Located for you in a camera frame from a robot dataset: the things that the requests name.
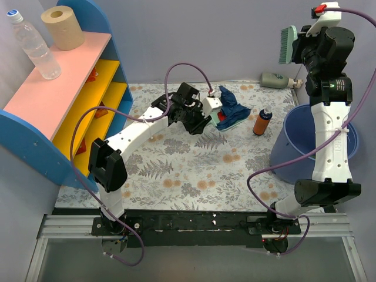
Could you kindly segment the green dustpan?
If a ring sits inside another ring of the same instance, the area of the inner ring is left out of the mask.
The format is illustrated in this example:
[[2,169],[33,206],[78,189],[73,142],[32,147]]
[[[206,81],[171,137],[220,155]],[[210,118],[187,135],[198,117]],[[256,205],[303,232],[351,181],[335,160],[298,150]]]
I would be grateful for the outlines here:
[[[219,117],[218,117],[218,112],[212,112],[211,115],[210,115],[210,117],[212,118],[212,119],[211,119],[211,124],[212,124],[214,127],[217,127],[217,124],[220,122]],[[237,126],[238,124],[243,123],[245,120],[246,120],[246,119],[238,120],[238,121],[235,122],[233,125],[231,125],[231,126],[225,128],[225,129],[219,129],[219,131],[222,131],[222,132],[227,131],[227,130],[229,130],[229,129],[231,129],[231,128],[234,128],[234,127]]]

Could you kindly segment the dark blue paper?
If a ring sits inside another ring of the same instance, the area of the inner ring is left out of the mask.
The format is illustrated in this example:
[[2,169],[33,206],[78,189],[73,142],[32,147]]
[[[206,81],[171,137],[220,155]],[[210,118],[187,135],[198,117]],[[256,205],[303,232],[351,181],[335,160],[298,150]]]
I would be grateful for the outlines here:
[[220,85],[221,91],[221,113],[225,118],[217,124],[219,131],[225,131],[247,119],[250,115],[250,109],[239,104],[233,92]]

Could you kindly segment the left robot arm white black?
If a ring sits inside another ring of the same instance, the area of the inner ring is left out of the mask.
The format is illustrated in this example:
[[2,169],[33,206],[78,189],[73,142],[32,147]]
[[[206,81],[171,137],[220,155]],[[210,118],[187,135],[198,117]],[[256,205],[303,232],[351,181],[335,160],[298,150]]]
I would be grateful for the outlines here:
[[203,133],[211,114],[221,109],[220,99],[209,95],[200,100],[198,95],[192,85],[182,83],[176,92],[153,101],[139,121],[106,140],[97,138],[92,142],[88,169],[99,188],[100,209],[110,234],[118,235],[125,228],[121,187],[127,179],[125,163],[130,155],[173,123],[182,123],[191,135]]

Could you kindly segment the red paper scrap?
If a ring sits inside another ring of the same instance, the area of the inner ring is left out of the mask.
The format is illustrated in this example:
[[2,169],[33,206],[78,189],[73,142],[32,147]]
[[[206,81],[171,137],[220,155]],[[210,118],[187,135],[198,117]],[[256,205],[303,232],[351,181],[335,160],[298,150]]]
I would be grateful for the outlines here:
[[222,113],[218,113],[218,118],[220,121],[222,121],[222,120],[225,120],[226,116],[223,115]]

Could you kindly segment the green hand brush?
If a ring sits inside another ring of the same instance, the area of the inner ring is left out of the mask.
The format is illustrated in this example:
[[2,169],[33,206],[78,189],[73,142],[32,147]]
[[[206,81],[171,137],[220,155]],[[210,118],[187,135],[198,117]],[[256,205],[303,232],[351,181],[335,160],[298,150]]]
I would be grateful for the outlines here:
[[293,42],[297,39],[297,30],[294,25],[284,28],[280,32],[279,64],[291,63],[293,56]]

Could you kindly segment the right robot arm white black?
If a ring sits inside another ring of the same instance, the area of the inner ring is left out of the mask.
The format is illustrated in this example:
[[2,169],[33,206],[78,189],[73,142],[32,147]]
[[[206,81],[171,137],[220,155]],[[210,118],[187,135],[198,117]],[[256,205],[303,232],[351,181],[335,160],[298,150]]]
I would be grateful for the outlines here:
[[343,72],[355,36],[345,28],[322,27],[315,34],[310,26],[281,30],[279,63],[302,64],[307,70],[305,89],[315,126],[315,165],[310,179],[298,179],[294,193],[273,204],[266,218],[272,233],[282,232],[287,219],[309,210],[347,202],[361,194],[348,165],[348,115],[353,101],[351,79]]

